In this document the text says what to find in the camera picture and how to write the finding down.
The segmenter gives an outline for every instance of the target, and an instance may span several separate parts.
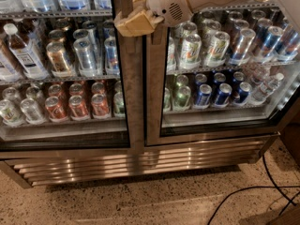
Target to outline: speckled floor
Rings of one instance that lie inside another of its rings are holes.
[[[300,185],[300,169],[280,139],[265,157],[280,186]],[[272,186],[262,159],[252,165],[32,189],[0,173],[0,224],[201,225],[227,194],[250,186]],[[284,191],[292,197],[299,189]],[[243,191],[223,204],[211,224],[265,224],[286,203],[275,189]]]

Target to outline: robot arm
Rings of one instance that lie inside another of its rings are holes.
[[[154,32],[162,21],[167,26],[176,26],[190,20],[193,13],[208,7],[241,4],[248,0],[134,0],[134,11],[128,18],[121,19],[119,14],[115,26],[125,37],[136,37]],[[297,0],[274,0],[293,27],[300,31],[300,6]]]

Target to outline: blue can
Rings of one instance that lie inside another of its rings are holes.
[[[241,82],[236,90],[232,92],[232,104],[245,104],[250,96],[252,87],[247,82]]]
[[[232,88],[233,90],[239,86],[245,80],[245,75],[243,72],[236,71],[232,76]]]
[[[107,38],[104,41],[106,57],[109,69],[119,69],[118,52],[116,49],[116,41],[114,37]]]
[[[203,84],[197,88],[197,95],[194,104],[196,106],[206,106],[209,104],[209,99],[212,96],[212,88],[210,85]]]
[[[195,75],[195,84],[197,87],[205,83],[207,83],[207,77],[204,74],[198,73]]]
[[[267,30],[263,43],[258,46],[254,51],[254,56],[257,57],[269,57],[272,55],[274,49],[278,45],[283,30],[277,26],[270,26]]]
[[[223,83],[217,89],[217,93],[213,98],[214,105],[226,105],[232,93],[230,85]]]

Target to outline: red can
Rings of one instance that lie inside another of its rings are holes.
[[[96,116],[104,116],[110,113],[107,97],[101,94],[95,94],[92,96],[93,113]]]
[[[101,94],[103,96],[106,96],[106,88],[105,88],[104,83],[95,82],[92,85],[92,94]]]
[[[67,95],[63,87],[59,84],[52,85],[51,87],[49,87],[48,94],[50,97],[58,97],[64,103],[67,101]]]
[[[63,102],[58,97],[48,97],[45,101],[45,107],[53,119],[62,119],[68,116]]]
[[[86,103],[81,96],[72,96],[68,101],[68,106],[73,117],[85,117],[89,114]]]

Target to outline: black cable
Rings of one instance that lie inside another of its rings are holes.
[[[292,197],[292,201],[293,201],[296,197],[298,197],[299,195],[300,195],[300,191],[298,191],[298,192]],[[281,212],[279,213],[279,216],[285,211],[285,209],[288,208],[288,206],[289,206],[290,204],[291,204],[291,202],[289,201],[289,202],[285,205],[285,207],[282,208]]]
[[[291,200],[291,199],[290,199],[290,198],[289,198],[289,197],[288,197],[288,196],[287,196],[287,195],[279,188],[279,186],[277,185],[277,183],[274,181],[274,179],[273,179],[271,173],[269,172],[268,166],[266,165],[264,155],[262,155],[262,161],[263,161],[263,165],[264,165],[265,171],[266,171],[268,177],[270,178],[272,184],[274,185],[274,187],[278,190],[278,192],[281,193],[281,195],[282,195],[284,198],[286,198],[286,199],[289,201],[289,203],[291,203],[292,205],[296,206],[296,203],[294,203],[294,202],[293,202],[293,201],[292,201],[292,200]]]
[[[227,199],[229,199],[233,194],[240,192],[240,191],[245,191],[245,190],[250,190],[250,189],[254,189],[254,188],[272,188],[272,189],[278,189],[278,188],[300,188],[300,186],[283,186],[283,187],[271,187],[271,186],[254,186],[254,187],[245,187],[245,188],[241,188],[239,190],[236,190],[232,193],[230,193],[229,195],[227,195],[225,197],[225,199],[223,199],[223,201],[218,205],[217,209],[215,210],[214,214],[210,217],[207,225],[210,225],[212,220],[215,218],[216,213],[218,212],[219,208],[222,206],[222,204],[224,204],[226,202]]]

